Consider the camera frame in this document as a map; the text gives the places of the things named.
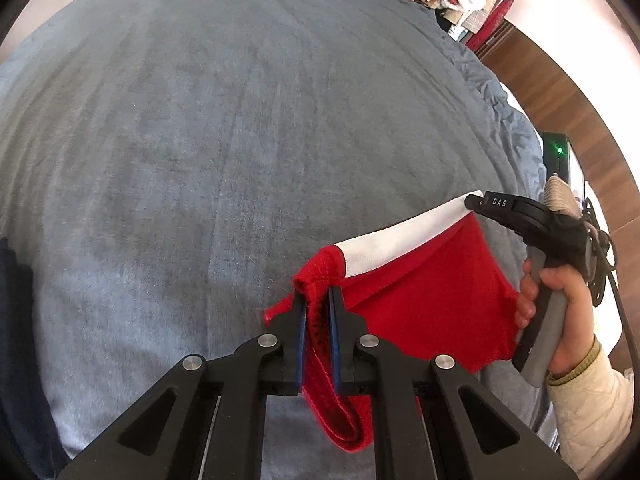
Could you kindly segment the person's right hand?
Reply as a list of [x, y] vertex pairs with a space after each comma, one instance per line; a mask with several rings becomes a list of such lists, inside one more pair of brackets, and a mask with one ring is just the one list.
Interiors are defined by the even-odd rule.
[[[519, 328], [526, 328], [536, 314], [535, 300], [539, 286], [533, 278], [533, 261], [523, 263], [524, 276], [514, 314]], [[588, 356], [594, 341], [593, 306], [590, 291], [582, 276], [568, 264], [558, 268], [542, 269], [541, 283], [555, 292], [562, 292], [567, 300], [561, 339], [549, 364], [554, 377], [562, 377]]]

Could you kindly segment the cream jacket sleeve forearm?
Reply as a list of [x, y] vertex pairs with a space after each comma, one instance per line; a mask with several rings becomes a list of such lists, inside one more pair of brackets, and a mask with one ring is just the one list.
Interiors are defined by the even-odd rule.
[[634, 386], [614, 370], [600, 341], [569, 372], [547, 379], [560, 455], [578, 478], [593, 479], [629, 434]]

